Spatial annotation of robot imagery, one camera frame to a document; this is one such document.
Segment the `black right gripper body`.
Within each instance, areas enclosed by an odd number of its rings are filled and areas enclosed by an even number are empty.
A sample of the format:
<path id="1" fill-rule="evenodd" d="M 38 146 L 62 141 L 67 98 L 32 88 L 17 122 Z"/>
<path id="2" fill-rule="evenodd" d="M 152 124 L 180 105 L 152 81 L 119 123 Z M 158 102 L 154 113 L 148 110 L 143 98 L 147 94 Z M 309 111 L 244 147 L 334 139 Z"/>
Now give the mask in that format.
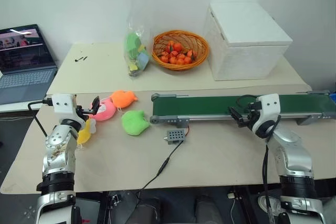
<path id="1" fill-rule="evenodd" d="M 243 122 L 243 127 L 253 127 L 259 119 L 259 102 L 248 103 L 243 109 L 247 113 L 247 121 Z"/>

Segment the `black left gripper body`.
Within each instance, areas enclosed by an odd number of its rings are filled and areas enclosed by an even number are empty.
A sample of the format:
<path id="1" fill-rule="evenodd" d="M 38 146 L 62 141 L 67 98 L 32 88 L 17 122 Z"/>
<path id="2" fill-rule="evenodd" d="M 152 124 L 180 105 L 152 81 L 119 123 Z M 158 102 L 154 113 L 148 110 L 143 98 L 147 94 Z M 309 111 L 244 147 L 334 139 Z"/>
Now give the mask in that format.
<path id="1" fill-rule="evenodd" d="M 85 116 L 85 115 L 89 115 L 92 114 L 92 110 L 91 109 L 83 109 L 82 106 L 77 105 L 76 106 L 76 114 L 78 116 Z"/>

